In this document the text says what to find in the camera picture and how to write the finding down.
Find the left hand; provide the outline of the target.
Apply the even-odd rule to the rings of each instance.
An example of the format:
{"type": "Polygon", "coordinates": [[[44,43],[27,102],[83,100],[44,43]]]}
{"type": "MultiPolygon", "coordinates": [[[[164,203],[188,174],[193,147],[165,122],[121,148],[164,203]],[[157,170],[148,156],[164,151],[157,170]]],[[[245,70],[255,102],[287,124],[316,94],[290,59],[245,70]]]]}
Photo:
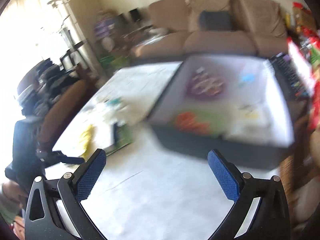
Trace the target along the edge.
{"type": "Polygon", "coordinates": [[[7,198],[19,204],[23,203],[28,197],[26,192],[23,191],[20,186],[12,180],[3,183],[2,191],[7,198]]]}

